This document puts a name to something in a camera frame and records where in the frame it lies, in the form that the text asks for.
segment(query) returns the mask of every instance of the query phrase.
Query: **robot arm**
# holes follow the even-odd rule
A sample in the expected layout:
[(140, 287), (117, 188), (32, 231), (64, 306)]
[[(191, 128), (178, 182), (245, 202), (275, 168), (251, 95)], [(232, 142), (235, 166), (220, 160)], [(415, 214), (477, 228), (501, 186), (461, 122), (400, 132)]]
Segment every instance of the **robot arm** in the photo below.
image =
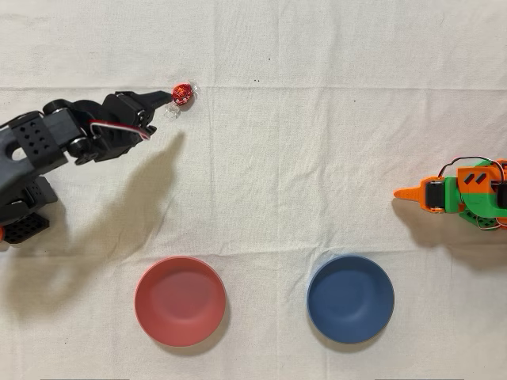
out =
[[(155, 133), (155, 110), (172, 100), (163, 91), (117, 92), (103, 104), (57, 100), (0, 126), (0, 239), (20, 243), (48, 228), (36, 211), (58, 199), (41, 175), (67, 163), (65, 151), (76, 165), (126, 154)], [(26, 157), (17, 160), (20, 148)]]

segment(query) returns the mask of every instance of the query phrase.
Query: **white tablecloth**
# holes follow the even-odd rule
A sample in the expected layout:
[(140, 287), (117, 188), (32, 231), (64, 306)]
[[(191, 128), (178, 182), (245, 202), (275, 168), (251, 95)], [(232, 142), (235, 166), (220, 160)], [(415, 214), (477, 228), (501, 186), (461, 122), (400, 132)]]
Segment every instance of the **white tablecloth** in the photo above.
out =
[[(119, 159), (47, 175), (60, 202), (0, 245), (0, 378), (507, 378), (507, 233), (392, 201), (458, 155), (507, 156), (507, 2), (17, 0), (0, 4), (0, 117), (108, 93), (201, 88)], [(389, 325), (326, 341), (305, 293), (358, 253)], [(157, 259), (209, 263), (217, 332), (156, 344), (133, 312)]]

